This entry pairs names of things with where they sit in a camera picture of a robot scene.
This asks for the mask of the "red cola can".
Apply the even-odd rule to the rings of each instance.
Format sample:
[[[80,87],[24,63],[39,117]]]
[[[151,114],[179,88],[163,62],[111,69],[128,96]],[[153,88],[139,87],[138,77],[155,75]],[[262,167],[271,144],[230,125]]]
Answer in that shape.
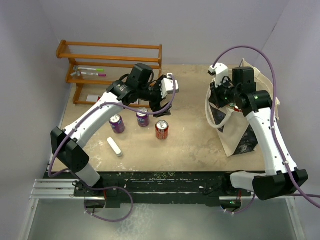
[[[234,106],[234,111],[236,111],[236,112],[241,112],[242,110],[240,109],[240,108],[238,108],[236,105]]]
[[[165,140],[169,135],[169,124],[165,120],[159,120],[155,124],[155,134],[159,140]]]

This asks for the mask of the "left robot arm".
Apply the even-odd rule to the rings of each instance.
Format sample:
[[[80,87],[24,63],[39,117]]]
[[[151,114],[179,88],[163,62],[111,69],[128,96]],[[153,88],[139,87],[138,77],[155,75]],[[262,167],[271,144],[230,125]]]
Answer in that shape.
[[[92,136],[113,116],[128,109],[137,112],[130,104],[137,100],[149,103],[149,115],[158,118],[169,116],[172,103],[164,106],[161,102],[167,95],[175,96],[179,91],[179,84],[173,74],[162,75],[155,81],[150,81],[154,75],[153,69],[145,64],[137,63],[129,74],[125,74],[114,81],[94,104],[75,122],[64,129],[55,127],[50,133],[53,159],[59,159],[65,170],[85,183],[85,190],[91,196],[98,196],[103,191],[102,177],[90,165],[90,157],[84,147]]]

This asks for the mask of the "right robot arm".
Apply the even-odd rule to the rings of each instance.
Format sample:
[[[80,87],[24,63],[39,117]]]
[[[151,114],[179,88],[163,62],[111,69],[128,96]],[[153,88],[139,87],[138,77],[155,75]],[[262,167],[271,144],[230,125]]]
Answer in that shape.
[[[254,192],[262,201],[293,194],[309,178],[292,159],[279,130],[273,101],[266,90],[257,90],[254,69],[236,67],[229,77],[229,69],[222,63],[211,65],[208,74],[214,79],[206,95],[206,118],[211,127],[225,129],[234,109],[238,107],[251,126],[261,148],[265,173],[246,171],[230,173],[222,183],[228,196],[240,189]]]

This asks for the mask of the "canvas tote bag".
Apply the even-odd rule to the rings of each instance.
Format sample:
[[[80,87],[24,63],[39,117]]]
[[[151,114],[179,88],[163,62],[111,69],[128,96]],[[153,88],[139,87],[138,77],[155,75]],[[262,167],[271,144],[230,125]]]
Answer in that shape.
[[[241,60],[239,67],[253,68],[257,90],[265,90],[270,94],[271,99],[273,98],[273,84],[266,76],[244,58]],[[255,151],[258,140],[242,112],[234,111],[234,103],[230,103],[223,108],[216,108],[209,103],[209,89],[205,99],[206,119],[208,124],[217,130],[226,156],[230,157]]]

